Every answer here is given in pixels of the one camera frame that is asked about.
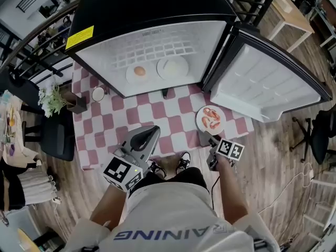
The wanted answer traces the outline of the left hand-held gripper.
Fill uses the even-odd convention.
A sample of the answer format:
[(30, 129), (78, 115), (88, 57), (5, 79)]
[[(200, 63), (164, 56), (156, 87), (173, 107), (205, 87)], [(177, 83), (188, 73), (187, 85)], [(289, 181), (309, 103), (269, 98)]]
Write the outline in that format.
[(154, 153), (161, 129), (146, 125), (129, 131), (121, 146), (102, 167), (102, 176), (114, 187), (128, 192), (148, 173), (148, 160)]

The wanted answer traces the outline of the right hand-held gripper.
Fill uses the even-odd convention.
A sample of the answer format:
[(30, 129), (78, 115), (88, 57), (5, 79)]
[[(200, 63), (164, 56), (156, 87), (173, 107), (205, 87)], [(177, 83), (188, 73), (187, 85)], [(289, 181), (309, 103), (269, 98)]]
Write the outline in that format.
[(216, 170), (217, 155), (229, 160), (239, 161), (245, 146), (231, 140), (226, 140), (218, 135), (211, 135), (208, 131), (204, 132), (206, 142), (211, 146), (209, 156), (206, 160), (210, 171)]

